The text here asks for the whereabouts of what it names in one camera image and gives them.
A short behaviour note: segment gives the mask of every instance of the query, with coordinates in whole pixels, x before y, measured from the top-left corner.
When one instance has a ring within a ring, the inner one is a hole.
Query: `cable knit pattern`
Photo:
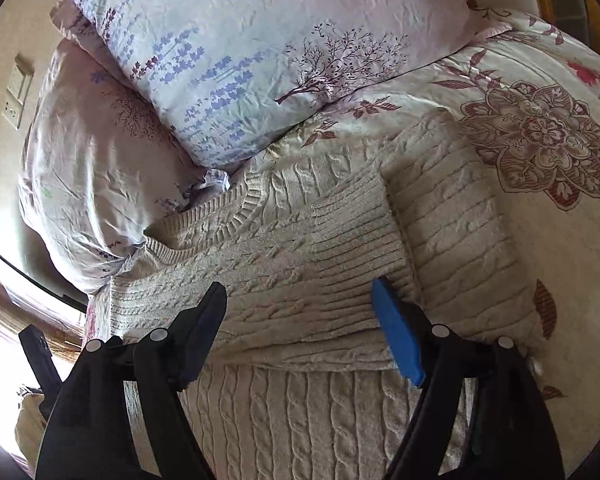
[[[463,336],[540,339],[484,168],[445,111],[393,139],[265,157],[229,193],[146,234],[106,292],[112,333],[134,339],[168,325],[212,280],[228,290],[184,402],[219,479],[381,478],[418,398],[370,304],[382,274]],[[467,395],[445,468],[467,431]],[[150,453],[143,443],[139,452]]]

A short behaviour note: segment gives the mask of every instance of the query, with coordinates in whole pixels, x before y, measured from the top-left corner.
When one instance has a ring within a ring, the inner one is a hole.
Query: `ribbed neckline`
[[[153,224],[144,232],[147,238],[147,250],[163,263],[173,265],[240,234],[264,207],[269,195],[269,179],[270,171],[246,173],[244,180],[235,189],[222,193],[189,211],[167,217]],[[197,222],[238,202],[242,202],[238,209],[218,227],[211,238],[200,240],[187,249],[172,249],[154,238],[173,235],[189,229]]]

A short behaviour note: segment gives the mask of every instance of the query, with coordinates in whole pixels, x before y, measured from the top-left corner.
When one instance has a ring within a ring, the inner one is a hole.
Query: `silver screw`
[[[511,350],[515,346],[513,339],[511,339],[510,337],[506,337],[506,336],[499,338],[498,344],[500,346],[502,346],[503,348],[506,348],[507,350]]]
[[[444,339],[445,337],[449,336],[451,330],[444,325],[434,325],[431,329],[431,333],[440,339]]]
[[[102,341],[100,341],[99,339],[92,339],[84,346],[84,349],[87,352],[95,352],[96,350],[100,350],[101,346],[102,346]]]
[[[169,332],[167,332],[165,328],[156,328],[149,334],[149,338],[151,341],[158,342],[167,339],[168,335]]]

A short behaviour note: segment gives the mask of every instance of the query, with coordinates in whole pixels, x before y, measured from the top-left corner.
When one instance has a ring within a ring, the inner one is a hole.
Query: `switch plate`
[[[27,78],[22,69],[17,65],[17,63],[13,66],[11,70],[11,76],[9,78],[9,82],[7,83],[7,90],[11,92],[18,101],[24,101],[24,81]]]
[[[20,127],[20,120],[22,119],[23,110],[24,106],[22,103],[7,90],[4,98],[4,108],[2,110],[2,114],[16,130]]]

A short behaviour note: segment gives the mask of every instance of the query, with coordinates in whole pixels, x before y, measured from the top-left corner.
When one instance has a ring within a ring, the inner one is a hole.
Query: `floral pillow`
[[[491,30],[466,1],[74,0],[189,155],[216,168]]]
[[[24,221],[66,279],[96,292],[144,243],[144,229],[186,208],[204,179],[144,99],[62,40],[18,184]]]

